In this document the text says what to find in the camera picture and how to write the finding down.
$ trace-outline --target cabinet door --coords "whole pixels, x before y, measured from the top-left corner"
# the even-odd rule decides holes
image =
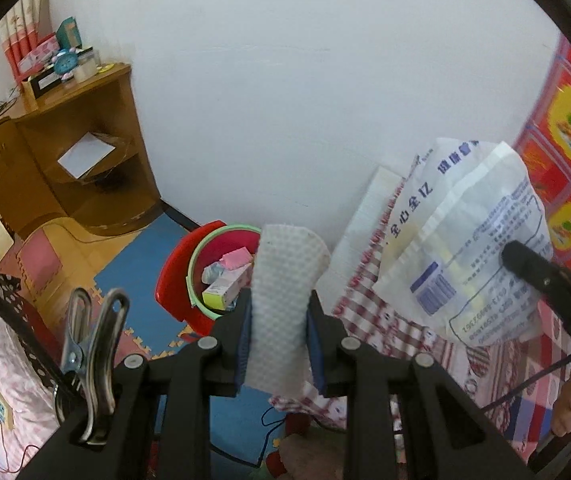
[[[11,121],[0,124],[0,216],[25,237],[64,212]]]

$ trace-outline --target white plastic bag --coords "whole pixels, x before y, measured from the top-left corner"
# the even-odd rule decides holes
[[[373,290],[403,316],[467,346],[528,338],[539,294],[504,269],[519,240],[550,259],[543,204],[505,142],[437,139],[390,216]]]

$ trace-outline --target metal clamp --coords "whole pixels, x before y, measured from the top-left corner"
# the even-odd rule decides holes
[[[88,405],[81,443],[100,446],[106,442],[115,411],[113,362],[129,308],[125,292],[114,288],[104,298],[99,318],[91,327],[90,295],[84,288],[76,288],[70,295],[61,371],[73,386],[83,390]],[[54,406],[60,424],[67,415],[64,402],[56,388]]]

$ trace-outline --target clock face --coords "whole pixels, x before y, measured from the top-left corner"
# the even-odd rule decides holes
[[[54,62],[54,71],[59,75],[66,74],[77,66],[77,62],[76,54],[72,54],[71,52],[59,54]]]

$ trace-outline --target wooden desk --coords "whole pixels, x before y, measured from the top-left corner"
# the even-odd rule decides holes
[[[22,95],[0,117],[0,216],[21,237],[59,216],[110,236],[139,229],[160,214],[130,71],[117,63],[36,102]],[[115,149],[75,179],[57,161],[87,132],[105,135]]]

